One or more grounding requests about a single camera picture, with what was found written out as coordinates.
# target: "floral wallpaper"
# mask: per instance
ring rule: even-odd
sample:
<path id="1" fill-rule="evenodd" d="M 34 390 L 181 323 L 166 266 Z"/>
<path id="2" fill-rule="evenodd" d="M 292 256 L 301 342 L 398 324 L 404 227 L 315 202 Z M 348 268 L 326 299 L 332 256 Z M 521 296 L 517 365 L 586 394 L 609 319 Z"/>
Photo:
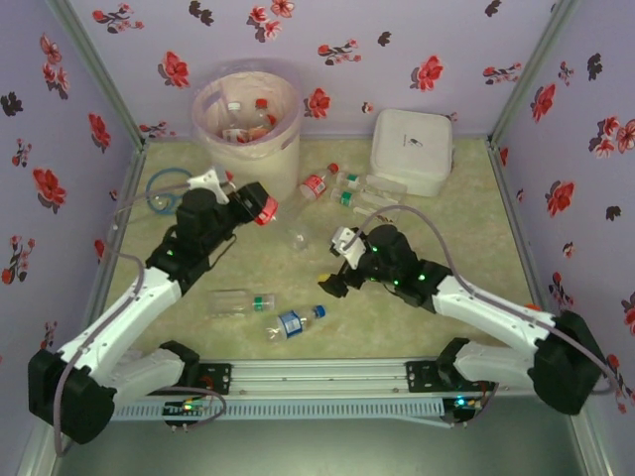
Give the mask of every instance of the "floral wallpaper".
<path id="1" fill-rule="evenodd" d="M 193 95 L 218 63 L 254 57 L 298 70 L 305 134 L 370 134 L 388 107 L 446 115 L 456 134 L 489 133 L 555 0 L 69 3 L 140 134 L 165 139 L 190 134 Z M 167 132 L 149 130 L 158 124 Z"/>
<path id="2" fill-rule="evenodd" d="M 635 468 L 630 7 L 628 0 L 580 2 L 500 145 L 543 291 L 554 310 L 584 317 L 620 384 L 587 404 L 612 474 Z"/>
<path id="3" fill-rule="evenodd" d="M 115 28 L 127 16 L 107 15 Z M 0 474 L 12 475 L 35 422 L 27 364 L 84 323 L 133 145 L 45 2 L 16 3 L 0 27 Z"/>

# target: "box lid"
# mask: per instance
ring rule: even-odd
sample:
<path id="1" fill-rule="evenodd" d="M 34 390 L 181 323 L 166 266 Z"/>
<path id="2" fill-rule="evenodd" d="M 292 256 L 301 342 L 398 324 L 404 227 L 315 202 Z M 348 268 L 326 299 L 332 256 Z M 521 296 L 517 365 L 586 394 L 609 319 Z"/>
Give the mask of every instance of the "box lid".
<path id="1" fill-rule="evenodd" d="M 445 116 L 385 109 L 375 125 L 371 167 L 393 176 L 445 180 L 451 151 L 451 123 Z"/>

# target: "white bucket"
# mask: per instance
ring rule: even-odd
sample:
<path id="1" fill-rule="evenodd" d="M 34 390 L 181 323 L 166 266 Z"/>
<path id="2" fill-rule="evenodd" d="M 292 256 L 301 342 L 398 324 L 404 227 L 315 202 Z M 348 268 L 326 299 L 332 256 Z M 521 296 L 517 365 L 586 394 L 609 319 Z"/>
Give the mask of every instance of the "white bucket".
<path id="1" fill-rule="evenodd" d="M 216 77 L 194 98 L 191 109 L 194 136 L 207 148 L 214 164 L 224 166 L 234 175 L 237 185 L 258 180 L 274 198 L 284 200 L 299 181 L 302 123 L 299 89 L 257 60 L 227 66 Z M 271 132 L 247 144 L 228 143 L 218 137 L 223 123 L 229 120 L 228 103 L 251 105 L 259 98 L 267 99 L 269 113 L 277 119 Z M 243 113 L 249 111 L 241 110 L 239 115 Z"/>

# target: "plastic bottle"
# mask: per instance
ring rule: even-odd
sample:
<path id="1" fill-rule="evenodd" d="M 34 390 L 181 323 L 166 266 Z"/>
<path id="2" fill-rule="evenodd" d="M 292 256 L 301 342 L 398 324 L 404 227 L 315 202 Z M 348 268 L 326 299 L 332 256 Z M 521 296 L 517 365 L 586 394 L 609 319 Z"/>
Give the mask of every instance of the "plastic bottle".
<path id="1" fill-rule="evenodd" d="M 401 202 L 408 191 L 403 183 L 377 177 L 371 174 L 356 175 L 347 172 L 337 174 L 335 184 L 351 188 L 353 190 L 364 190 L 380 196 L 386 196 Z"/>
<path id="2" fill-rule="evenodd" d="M 388 205 L 396 205 L 399 203 L 394 198 L 377 195 L 369 191 L 348 191 L 341 188 L 334 188 L 330 193 L 330 199 L 342 205 L 352 208 L 355 213 L 368 216 L 371 213 Z M 386 213 L 377 215 L 377 219 L 382 223 L 395 223 L 399 216 L 399 210 L 390 210 Z"/>
<path id="3" fill-rule="evenodd" d="M 240 112 L 241 105 L 239 102 L 230 102 L 227 104 L 227 116 L 228 116 L 228 124 L 225 129 L 221 132 L 221 137 L 231 143 L 239 143 L 244 144 L 249 142 L 249 134 L 247 130 L 242 127 L 240 117 L 238 117 L 238 112 Z"/>
<path id="4" fill-rule="evenodd" d="M 260 215 L 255 219 L 259 225 L 268 225 L 283 236 L 291 246 L 302 251 L 309 246 L 309 231 L 298 221 L 298 217 L 307 206 L 320 198 L 332 177 L 337 174 L 337 164 L 311 174 L 301 183 L 293 194 L 281 203 L 269 197 Z"/>
<path id="5" fill-rule="evenodd" d="M 248 131 L 250 141 L 257 141 L 273 129 L 272 117 L 267 99 L 256 99 L 256 116 Z"/>
<path id="6" fill-rule="evenodd" d="M 255 294 L 248 290 L 212 291 L 209 311 L 212 314 L 242 314 L 273 310 L 276 299 L 272 294 Z"/>
<path id="7" fill-rule="evenodd" d="M 267 340 L 282 342 L 290 337 L 306 332 L 318 319 L 326 315 L 323 305 L 300 307 L 284 312 L 271 319 L 265 328 Z"/>

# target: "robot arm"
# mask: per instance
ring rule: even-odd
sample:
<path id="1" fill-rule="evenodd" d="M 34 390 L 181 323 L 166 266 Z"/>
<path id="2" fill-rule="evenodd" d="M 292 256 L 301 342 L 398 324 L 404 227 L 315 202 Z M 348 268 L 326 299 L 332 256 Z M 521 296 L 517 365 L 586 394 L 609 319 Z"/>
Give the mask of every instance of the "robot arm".
<path id="1" fill-rule="evenodd" d="M 191 178 L 192 188 L 177 208 L 177 224 L 146 260 L 141 289 L 137 290 L 135 281 L 58 353 L 40 350 L 31 359 L 31 413 L 53 424 L 56 388 L 69 362 L 73 367 L 63 386 L 62 431 L 78 443 L 89 442 L 101 433 L 116 407 L 176 383 L 194 386 L 192 368 L 197 367 L 198 356 L 176 342 L 130 364 L 118 363 L 143 330 L 211 270 L 209 255 L 235 238 L 236 227 L 262 213 L 269 196 L 260 183 L 225 194 L 223 183 L 229 179 L 217 169 Z M 126 301 L 129 305 L 121 310 Z M 98 328 L 102 330 L 86 342 Z"/>
<path id="2" fill-rule="evenodd" d="M 555 316 L 529 309 L 468 284 L 470 293 L 450 268 L 418 259 L 393 225 L 378 226 L 368 235 L 361 233 L 360 239 L 346 246 L 356 231 L 339 228 L 331 240 L 331 253 L 343 255 L 346 262 L 336 275 L 319 283 L 327 293 L 343 298 L 348 287 L 360 289 L 366 281 L 375 281 L 409 305 L 473 325 L 509 348 L 455 339 L 437 362 L 444 382 L 452 386 L 464 380 L 488 381 L 533 388 L 555 410 L 566 415 L 579 413 L 601 372 L 548 330 L 553 327 L 564 332 L 603 360 L 579 315 L 564 311 Z M 504 308 L 528 318 L 522 320 Z"/>

